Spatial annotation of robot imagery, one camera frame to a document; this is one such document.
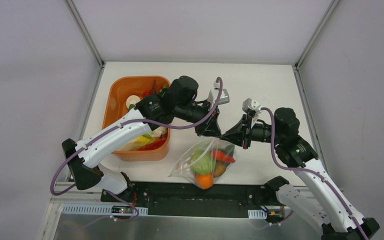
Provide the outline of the long green cucumber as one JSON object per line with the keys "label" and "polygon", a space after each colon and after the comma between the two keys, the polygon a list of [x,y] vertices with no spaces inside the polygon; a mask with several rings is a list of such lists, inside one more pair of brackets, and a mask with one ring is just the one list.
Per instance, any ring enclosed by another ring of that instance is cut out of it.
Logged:
{"label": "long green cucumber", "polygon": [[234,144],[229,144],[229,145],[225,146],[224,148],[222,148],[221,151],[223,153],[225,153],[226,155],[228,155],[228,156],[233,158],[234,154],[235,154],[235,145]]}

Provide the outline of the red chili pepper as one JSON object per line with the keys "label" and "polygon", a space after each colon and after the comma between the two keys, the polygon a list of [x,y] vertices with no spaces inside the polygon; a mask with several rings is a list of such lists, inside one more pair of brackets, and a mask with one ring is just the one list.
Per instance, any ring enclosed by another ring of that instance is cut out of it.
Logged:
{"label": "red chili pepper", "polygon": [[235,163],[236,162],[236,160],[232,156],[230,156],[230,155],[228,155],[228,154],[226,154],[223,151],[218,150],[218,149],[212,150],[211,156],[216,161],[220,161],[223,163]]}

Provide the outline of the brown potato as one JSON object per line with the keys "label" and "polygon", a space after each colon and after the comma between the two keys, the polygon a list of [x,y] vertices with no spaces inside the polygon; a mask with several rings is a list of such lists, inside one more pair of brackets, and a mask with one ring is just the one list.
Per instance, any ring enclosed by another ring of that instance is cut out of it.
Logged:
{"label": "brown potato", "polygon": [[223,162],[217,161],[213,171],[213,177],[218,178],[222,176],[226,170],[227,170],[227,166]]}

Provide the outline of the clear dotted zip bag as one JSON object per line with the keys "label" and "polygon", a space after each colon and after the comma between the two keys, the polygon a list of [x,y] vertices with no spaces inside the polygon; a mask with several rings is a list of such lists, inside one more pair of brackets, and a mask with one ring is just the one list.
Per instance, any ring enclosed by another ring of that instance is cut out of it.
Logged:
{"label": "clear dotted zip bag", "polygon": [[236,146],[218,138],[209,138],[190,147],[168,175],[183,178],[202,190],[211,188],[236,162]]}

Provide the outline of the orange fruit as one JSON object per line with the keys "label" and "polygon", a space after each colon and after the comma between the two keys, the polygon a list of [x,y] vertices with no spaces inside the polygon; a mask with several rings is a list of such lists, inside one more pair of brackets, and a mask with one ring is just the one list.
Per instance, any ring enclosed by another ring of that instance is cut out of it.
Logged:
{"label": "orange fruit", "polygon": [[214,185],[214,176],[211,173],[196,174],[194,178],[196,185],[203,190],[209,189]]}

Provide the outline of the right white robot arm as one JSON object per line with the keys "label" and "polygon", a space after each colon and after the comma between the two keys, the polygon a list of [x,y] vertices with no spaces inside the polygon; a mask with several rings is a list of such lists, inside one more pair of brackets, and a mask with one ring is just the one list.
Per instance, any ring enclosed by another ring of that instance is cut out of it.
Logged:
{"label": "right white robot arm", "polygon": [[323,240],[369,240],[380,229],[372,217],[364,217],[339,190],[324,168],[313,147],[299,135],[300,121],[293,109],[265,108],[271,123],[260,119],[252,123],[257,111],[248,110],[222,140],[243,149],[251,142],[269,143],[275,165],[292,171],[313,195],[299,193],[286,179],[277,176],[265,183],[264,200],[289,207],[311,225]]}

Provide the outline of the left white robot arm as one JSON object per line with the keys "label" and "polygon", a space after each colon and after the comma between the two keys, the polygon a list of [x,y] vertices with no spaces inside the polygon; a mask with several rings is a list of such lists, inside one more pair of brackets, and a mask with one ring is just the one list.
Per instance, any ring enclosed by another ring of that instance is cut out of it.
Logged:
{"label": "left white robot arm", "polygon": [[198,88],[193,78],[180,76],[161,92],[136,103],[133,109],[96,135],[79,141],[65,140],[62,146],[66,160],[62,166],[68,166],[73,186],[80,191],[99,187],[111,192],[120,202],[129,201],[133,189],[127,184],[126,177],[102,166],[101,161],[129,141],[158,127],[175,130],[197,128],[197,135],[204,135],[218,113],[224,91],[223,80],[217,77],[213,96],[202,102],[195,100]]}

